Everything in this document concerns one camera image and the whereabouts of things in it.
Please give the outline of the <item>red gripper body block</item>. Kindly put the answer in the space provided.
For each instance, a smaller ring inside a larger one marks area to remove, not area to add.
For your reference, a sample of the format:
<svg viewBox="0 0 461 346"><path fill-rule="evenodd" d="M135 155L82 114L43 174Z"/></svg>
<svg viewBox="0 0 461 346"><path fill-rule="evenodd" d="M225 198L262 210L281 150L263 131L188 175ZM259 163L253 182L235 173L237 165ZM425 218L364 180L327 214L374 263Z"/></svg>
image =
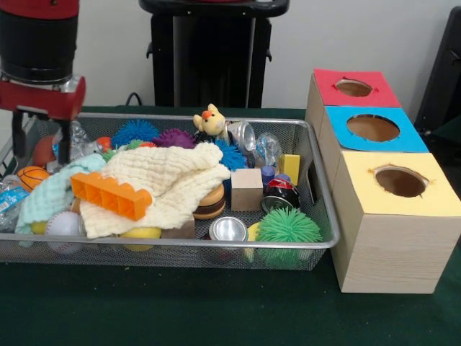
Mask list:
<svg viewBox="0 0 461 346"><path fill-rule="evenodd" d="M1 109L47 115L52 120L72 121L80 113L86 79L72 76L60 89L1 80Z"/></svg>

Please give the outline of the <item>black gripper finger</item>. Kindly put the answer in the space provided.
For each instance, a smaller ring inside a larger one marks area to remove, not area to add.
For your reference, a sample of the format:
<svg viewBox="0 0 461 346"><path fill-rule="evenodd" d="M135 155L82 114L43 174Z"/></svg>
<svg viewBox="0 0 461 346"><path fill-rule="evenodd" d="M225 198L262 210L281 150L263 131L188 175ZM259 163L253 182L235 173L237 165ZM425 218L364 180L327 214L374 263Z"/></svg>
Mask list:
<svg viewBox="0 0 461 346"><path fill-rule="evenodd" d="M58 163L68 164L71 156L71 121L60 120L62 139L59 142Z"/></svg>
<svg viewBox="0 0 461 346"><path fill-rule="evenodd" d="M23 112L14 111L12 114L13 152L17 158L22 159L26 155L26 134L22 126Z"/></svg>

